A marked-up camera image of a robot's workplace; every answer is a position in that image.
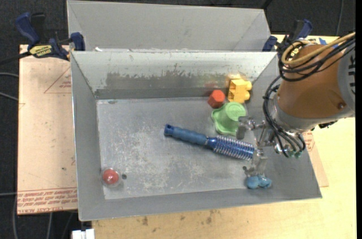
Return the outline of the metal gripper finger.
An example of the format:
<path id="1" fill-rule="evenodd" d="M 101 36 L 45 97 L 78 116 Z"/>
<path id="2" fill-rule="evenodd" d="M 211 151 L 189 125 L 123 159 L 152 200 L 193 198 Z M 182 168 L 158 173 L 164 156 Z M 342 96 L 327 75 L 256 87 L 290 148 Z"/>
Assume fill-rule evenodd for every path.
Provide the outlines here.
<path id="1" fill-rule="evenodd" d="M 268 162 L 268 157 L 264 154 L 263 149 L 256 149 L 253 153 L 250 166 L 244 166 L 243 170 L 247 177 L 265 175 L 265 168 Z"/>
<path id="2" fill-rule="evenodd" d="M 265 121 L 257 123 L 254 118 L 239 118 L 239 125 L 236 130 L 236 138 L 244 139 L 247 132 L 256 131 L 265 128 Z"/>

